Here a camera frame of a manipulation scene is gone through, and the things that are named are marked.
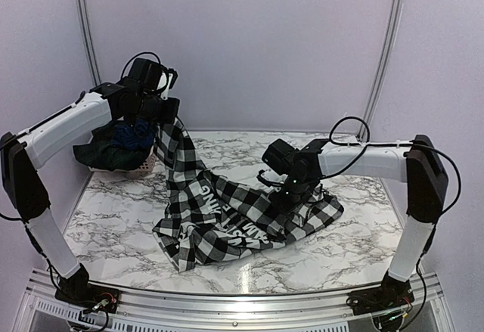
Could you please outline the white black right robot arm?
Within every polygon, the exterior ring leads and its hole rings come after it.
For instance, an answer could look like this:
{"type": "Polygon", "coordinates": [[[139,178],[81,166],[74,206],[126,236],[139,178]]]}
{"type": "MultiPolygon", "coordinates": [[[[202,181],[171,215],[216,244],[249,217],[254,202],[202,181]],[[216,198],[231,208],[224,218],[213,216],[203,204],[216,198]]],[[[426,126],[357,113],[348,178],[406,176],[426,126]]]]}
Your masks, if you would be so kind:
{"type": "Polygon", "coordinates": [[[262,156],[268,171],[257,178],[276,190],[272,204],[283,213],[309,201],[325,179],[339,175],[384,178],[406,186],[406,220],[396,253],[374,302],[389,308],[408,292],[409,279],[429,249],[439,219],[445,213],[448,173],[443,153],[427,135],[409,141],[342,142],[316,138],[300,149],[278,139],[262,156]]]}

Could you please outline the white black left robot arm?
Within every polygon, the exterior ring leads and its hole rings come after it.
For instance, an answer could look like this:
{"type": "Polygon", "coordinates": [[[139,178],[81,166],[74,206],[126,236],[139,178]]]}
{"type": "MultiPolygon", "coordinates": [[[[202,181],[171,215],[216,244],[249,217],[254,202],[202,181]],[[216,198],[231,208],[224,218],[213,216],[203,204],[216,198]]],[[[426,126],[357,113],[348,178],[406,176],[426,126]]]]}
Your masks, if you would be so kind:
{"type": "Polygon", "coordinates": [[[171,123],[179,108],[168,97],[178,73],[160,61],[132,58],[117,83],[105,82],[19,134],[1,137],[2,184],[37,252],[60,276],[57,295],[90,305],[98,292],[74,256],[51,213],[48,192],[38,171],[77,138],[120,118],[171,123]]]}

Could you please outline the black white plaid shirt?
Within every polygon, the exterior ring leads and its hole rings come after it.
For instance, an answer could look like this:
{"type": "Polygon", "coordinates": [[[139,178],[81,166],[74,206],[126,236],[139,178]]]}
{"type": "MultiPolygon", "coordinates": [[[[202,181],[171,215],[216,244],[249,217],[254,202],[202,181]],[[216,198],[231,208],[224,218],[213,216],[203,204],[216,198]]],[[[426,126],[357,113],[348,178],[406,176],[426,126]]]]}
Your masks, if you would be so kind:
{"type": "Polygon", "coordinates": [[[205,166],[181,120],[164,125],[157,150],[168,205],[152,233],[176,271],[278,249],[325,229],[344,212],[323,188],[284,215],[269,192],[233,182],[205,166]]]}

